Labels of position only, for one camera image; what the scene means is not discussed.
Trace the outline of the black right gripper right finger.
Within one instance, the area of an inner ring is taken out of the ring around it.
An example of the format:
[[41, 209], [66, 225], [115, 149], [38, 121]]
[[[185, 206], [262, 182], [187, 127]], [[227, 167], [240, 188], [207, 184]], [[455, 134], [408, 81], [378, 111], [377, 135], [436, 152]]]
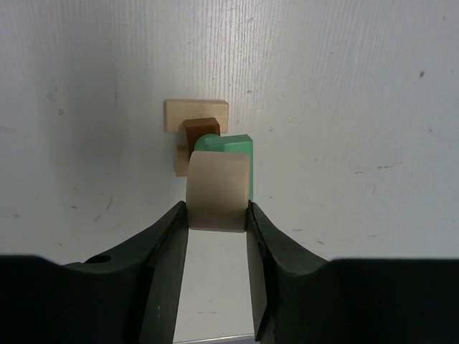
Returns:
[[456, 343], [458, 261], [335, 259], [250, 203], [247, 258], [260, 343]]

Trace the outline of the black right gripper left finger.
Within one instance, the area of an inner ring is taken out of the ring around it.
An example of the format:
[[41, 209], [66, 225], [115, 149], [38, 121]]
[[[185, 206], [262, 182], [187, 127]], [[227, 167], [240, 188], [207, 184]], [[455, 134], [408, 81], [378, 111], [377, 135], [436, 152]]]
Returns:
[[179, 202], [85, 262], [1, 257], [3, 343], [171, 343], [189, 227]]

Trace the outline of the small light wood block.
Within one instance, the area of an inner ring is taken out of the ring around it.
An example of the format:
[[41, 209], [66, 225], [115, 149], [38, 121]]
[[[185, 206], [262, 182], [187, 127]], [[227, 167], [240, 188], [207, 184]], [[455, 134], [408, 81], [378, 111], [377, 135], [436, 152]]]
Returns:
[[250, 193], [250, 157], [244, 153], [194, 151], [186, 182], [192, 230], [242, 233]]

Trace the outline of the green rectangular block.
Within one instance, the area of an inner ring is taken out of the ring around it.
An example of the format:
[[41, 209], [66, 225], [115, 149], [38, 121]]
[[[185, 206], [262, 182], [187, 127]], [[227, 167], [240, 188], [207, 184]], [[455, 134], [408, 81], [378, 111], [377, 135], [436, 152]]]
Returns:
[[249, 200], [253, 200], [253, 157], [254, 143], [247, 134], [219, 136], [211, 134], [204, 139], [204, 149], [206, 151], [219, 151], [225, 153], [243, 153], [249, 156], [250, 161], [250, 189]]

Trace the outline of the brown wooden block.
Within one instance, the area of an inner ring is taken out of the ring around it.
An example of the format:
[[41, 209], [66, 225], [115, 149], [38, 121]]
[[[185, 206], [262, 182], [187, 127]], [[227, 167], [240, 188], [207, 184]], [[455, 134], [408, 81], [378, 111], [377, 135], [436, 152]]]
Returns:
[[206, 134], [220, 135], [220, 126], [215, 118], [198, 118], [184, 121], [187, 146], [192, 154], [196, 142]]

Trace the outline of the green wooden cylinder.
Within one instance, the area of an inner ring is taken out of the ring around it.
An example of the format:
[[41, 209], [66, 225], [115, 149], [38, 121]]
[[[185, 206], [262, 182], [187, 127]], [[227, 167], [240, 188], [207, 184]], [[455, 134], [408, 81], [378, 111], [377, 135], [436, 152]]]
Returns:
[[217, 135], [214, 133], [207, 133], [197, 139], [196, 143], [194, 144], [194, 150], [195, 151], [210, 151], [211, 145], [218, 138], [220, 138], [220, 135]]

